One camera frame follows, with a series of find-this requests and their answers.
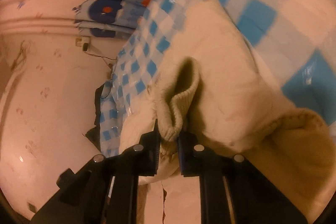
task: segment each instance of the silver screw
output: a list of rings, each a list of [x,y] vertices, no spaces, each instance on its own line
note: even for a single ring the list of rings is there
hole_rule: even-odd
[[[194,150],[197,151],[197,152],[201,152],[201,151],[204,150],[204,146],[201,145],[201,144],[196,144],[196,145],[194,146]]]
[[[104,160],[104,156],[102,154],[98,154],[93,157],[94,162],[102,162],[103,160]]]
[[[233,157],[233,159],[236,161],[236,162],[243,162],[245,160],[244,156],[241,155],[241,154],[237,154]]]
[[[143,150],[143,145],[141,145],[141,144],[136,144],[136,145],[133,146],[133,150],[134,150],[135,152],[140,152],[140,151]]]

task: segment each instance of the electrical outlet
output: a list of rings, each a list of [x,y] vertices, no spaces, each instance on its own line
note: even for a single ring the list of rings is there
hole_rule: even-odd
[[[76,37],[75,45],[76,47],[83,47],[84,43],[91,44],[91,37]]]

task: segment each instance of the black fabric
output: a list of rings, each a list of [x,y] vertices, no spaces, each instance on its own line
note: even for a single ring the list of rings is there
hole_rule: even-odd
[[[96,89],[94,95],[94,106],[96,109],[96,119],[94,121],[95,127],[90,129],[86,134],[86,138],[94,144],[94,146],[101,152],[100,149],[100,97],[103,92],[104,84]]]

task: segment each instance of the red dot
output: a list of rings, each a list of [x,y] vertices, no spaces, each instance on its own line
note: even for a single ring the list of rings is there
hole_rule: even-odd
[[[109,7],[109,6],[103,8],[103,12],[104,13],[110,13],[112,11],[113,11],[113,9],[111,7]]]

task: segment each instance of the blue and white checkered tablecloth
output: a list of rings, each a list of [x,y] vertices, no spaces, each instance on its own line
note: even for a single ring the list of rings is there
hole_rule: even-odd
[[[118,154],[132,98],[151,84],[165,50],[183,28],[185,10],[197,1],[153,0],[118,54],[101,99],[100,138],[105,156]],[[298,107],[322,115],[336,140],[336,0],[219,1],[282,92]]]

